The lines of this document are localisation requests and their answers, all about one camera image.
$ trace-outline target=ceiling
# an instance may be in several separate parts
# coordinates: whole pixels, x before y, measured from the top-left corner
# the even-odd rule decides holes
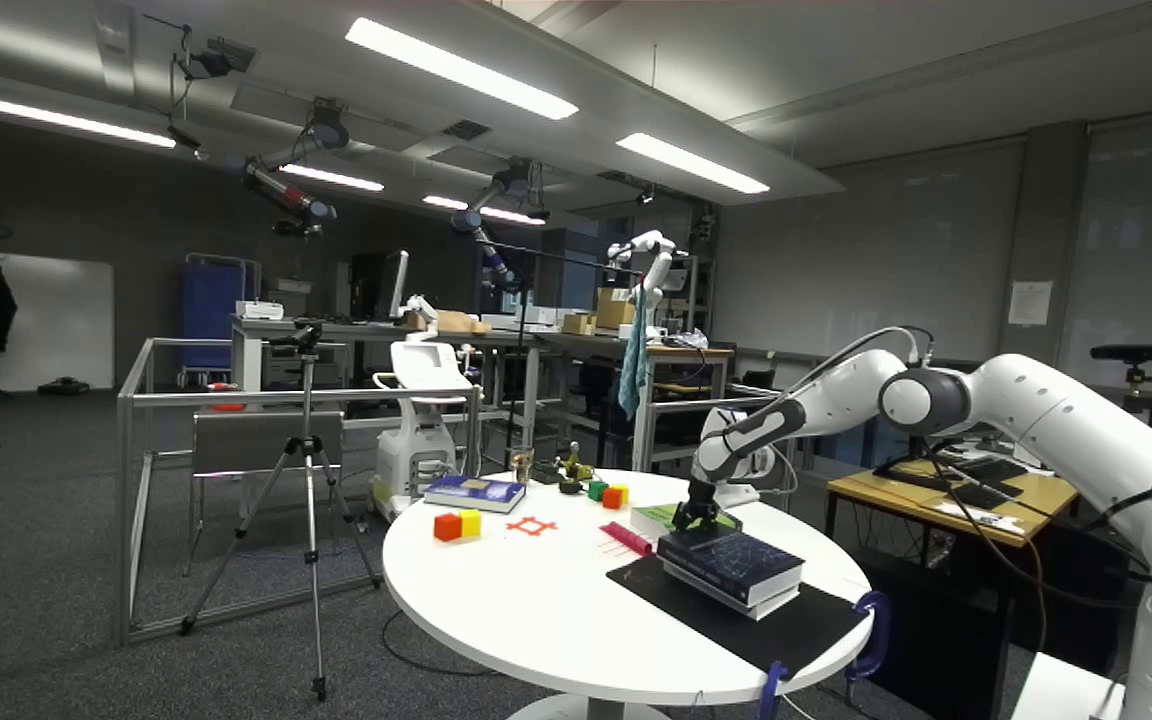
[[[354,14],[578,112],[538,119],[352,49]],[[217,37],[253,49],[253,64],[192,78],[180,99],[173,52]],[[400,204],[474,196],[523,156],[520,204],[544,188],[546,209],[570,211],[660,184],[728,209],[838,193],[819,166],[846,159],[1152,112],[1152,0],[0,0],[0,94],[135,128],[162,128],[180,99],[177,122],[229,166],[287,152],[312,99],[336,99],[346,146],[306,165],[377,176]],[[454,141],[454,119],[489,131]],[[772,193],[648,165],[615,146],[626,131]]]

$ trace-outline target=whiteboard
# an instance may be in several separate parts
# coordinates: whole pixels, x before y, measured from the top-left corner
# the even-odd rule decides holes
[[[14,294],[0,389],[35,393],[61,377],[111,389],[111,262],[0,251],[0,269]]]
[[[736,209],[714,251],[714,341],[827,357],[924,322],[937,357],[994,352],[1019,146],[833,170],[838,196]]]
[[[1152,343],[1152,122],[1100,128],[1088,146],[1060,365],[1123,385],[1123,365],[1088,357],[1097,343]]]

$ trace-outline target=fluorescent light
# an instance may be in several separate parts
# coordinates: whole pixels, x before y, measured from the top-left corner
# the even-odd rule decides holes
[[[158,131],[138,131],[138,128],[124,128],[124,122],[99,122],[99,119],[89,119],[89,115],[48,112],[48,107],[12,102],[12,99],[0,99],[0,115],[19,115],[19,119],[35,119],[35,122],[61,122],[61,128],[90,131],[90,134],[129,141],[129,144],[177,146],[177,141],[158,134]]]
[[[382,29],[377,19],[352,19],[352,29],[342,32],[342,41],[369,49],[369,52],[378,52],[378,54],[392,54],[400,64],[412,64],[412,67],[424,67],[431,74],[444,74],[451,84],[465,84],[465,86],[474,86],[485,94],[497,94],[504,102],[517,102],[523,112],[534,112],[534,115],[546,115],[546,119],[562,119],[562,115],[576,115],[576,102],[544,90],[544,86],[533,86],[523,78],[511,78],[504,71],[493,71],[474,59],[465,59],[454,52],[444,52],[436,42],[424,42],[416,37],[405,37],[397,29]]]
[[[745,193],[745,196],[769,193],[765,181],[753,181],[753,176],[732,170],[732,166],[722,166],[722,165],[714,165],[709,156],[697,156],[697,152],[684,152],[674,144],[663,144],[663,141],[656,141],[648,131],[625,134],[620,146],[650,156],[656,165],[673,165],[680,170],[702,176],[702,181],[722,184],[722,188]]]
[[[468,204],[454,198],[454,196],[424,196],[424,204],[431,204],[431,209],[454,209],[454,211],[468,209]],[[544,218],[534,218],[534,217],[507,211],[507,209],[478,209],[478,211],[493,217],[493,218],[504,218],[504,223],[544,223]]]
[[[325,166],[306,166],[306,165],[282,165],[280,170],[306,176],[306,181],[321,181],[321,184],[342,184],[342,188],[358,188],[358,193],[382,193],[382,184],[377,184],[369,176],[341,176],[341,170],[325,170]]]

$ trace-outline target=gray carpet floor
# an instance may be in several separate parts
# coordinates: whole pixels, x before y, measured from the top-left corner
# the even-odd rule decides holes
[[[177,444],[180,421],[147,433]],[[328,698],[312,695],[312,610],[280,610],[111,645],[116,628],[116,401],[111,396],[0,396],[0,716],[507,716],[544,688],[485,673],[416,630],[382,590],[352,589],[325,598]],[[819,483],[805,479],[781,504],[813,524]],[[189,607],[223,540],[202,537],[184,571],[184,492],[156,497],[145,571],[145,615]],[[346,540],[328,540],[325,581],[364,577]],[[378,560],[382,528],[364,530]],[[303,589],[299,513],[261,516],[242,562],[217,596],[242,596],[241,581]],[[806,716],[921,716],[873,684],[833,684],[792,695]],[[663,708],[666,716],[755,716],[755,708]]]

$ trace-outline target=tripod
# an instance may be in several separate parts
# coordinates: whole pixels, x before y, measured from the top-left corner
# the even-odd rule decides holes
[[[371,589],[382,584],[382,577],[371,567],[369,560],[369,549],[364,549],[364,524],[354,524],[354,516],[346,513],[341,487],[336,487],[336,476],[328,470],[325,465],[325,439],[312,435],[312,365],[314,365],[314,341],[321,341],[321,322],[303,322],[294,329],[293,341],[274,341],[274,348],[293,348],[299,357],[299,435],[293,435],[274,459],[274,467],[267,470],[262,487],[257,492],[257,504],[253,513],[241,513],[241,528],[231,530],[218,562],[210,567],[209,577],[209,589],[200,590],[200,598],[192,602],[192,610],[180,621],[180,637],[189,637],[210,596],[210,589],[218,584],[229,560],[234,554],[234,549],[247,540],[257,516],[261,516],[261,504],[267,501],[267,492],[274,487],[274,479],[282,476],[282,467],[293,459],[299,459],[303,467],[303,567],[306,567],[306,598],[312,598],[312,658],[314,658],[314,673],[312,673],[312,695],[314,698],[328,698],[328,673],[325,673],[325,607],[321,607],[321,516],[314,516],[314,470],[325,470],[328,479],[328,497],[330,504],[341,508],[341,520],[352,524],[352,540],[358,549],[358,560],[371,577]]]

